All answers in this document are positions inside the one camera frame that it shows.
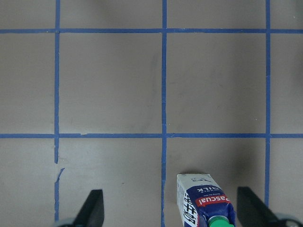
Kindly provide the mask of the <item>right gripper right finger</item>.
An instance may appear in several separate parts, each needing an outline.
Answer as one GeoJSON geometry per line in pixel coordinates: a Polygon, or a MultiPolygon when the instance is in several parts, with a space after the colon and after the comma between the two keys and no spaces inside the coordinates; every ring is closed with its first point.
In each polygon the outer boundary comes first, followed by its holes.
{"type": "Polygon", "coordinates": [[[277,217],[249,187],[237,189],[237,218],[243,227],[276,227],[277,217]]]}

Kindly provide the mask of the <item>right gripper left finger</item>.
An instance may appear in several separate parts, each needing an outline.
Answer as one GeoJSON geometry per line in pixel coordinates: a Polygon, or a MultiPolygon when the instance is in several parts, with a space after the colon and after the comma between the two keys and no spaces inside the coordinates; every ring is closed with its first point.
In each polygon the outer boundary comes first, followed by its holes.
{"type": "Polygon", "coordinates": [[[103,190],[91,190],[72,227],[102,227],[105,219],[103,190]]]}

